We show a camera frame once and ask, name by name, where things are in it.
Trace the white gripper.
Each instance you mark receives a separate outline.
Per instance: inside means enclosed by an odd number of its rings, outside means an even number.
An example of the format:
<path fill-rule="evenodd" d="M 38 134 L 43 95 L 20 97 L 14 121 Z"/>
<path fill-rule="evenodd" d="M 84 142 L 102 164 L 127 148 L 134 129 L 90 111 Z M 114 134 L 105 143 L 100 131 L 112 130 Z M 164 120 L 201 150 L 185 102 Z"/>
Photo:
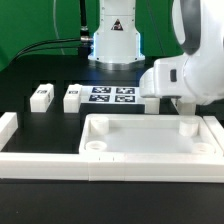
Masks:
<path fill-rule="evenodd" d="M 185 59 L 158 59 L 140 78 L 143 98 L 182 97 L 187 93 L 182 68 Z"/>

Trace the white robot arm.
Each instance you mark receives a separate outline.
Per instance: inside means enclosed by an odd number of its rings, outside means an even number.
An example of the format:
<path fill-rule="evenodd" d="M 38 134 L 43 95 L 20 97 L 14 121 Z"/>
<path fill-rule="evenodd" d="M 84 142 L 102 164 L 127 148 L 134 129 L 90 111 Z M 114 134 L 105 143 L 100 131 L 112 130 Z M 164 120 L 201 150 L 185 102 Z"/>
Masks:
<path fill-rule="evenodd" d="M 135 28 L 136 0 L 99 4 L 100 24 L 89 62 L 110 70 L 143 62 Z M 177 97 L 199 105 L 224 99 L 224 0 L 173 0 L 171 20 L 183 53 L 156 60 L 140 78 L 140 95 Z"/>

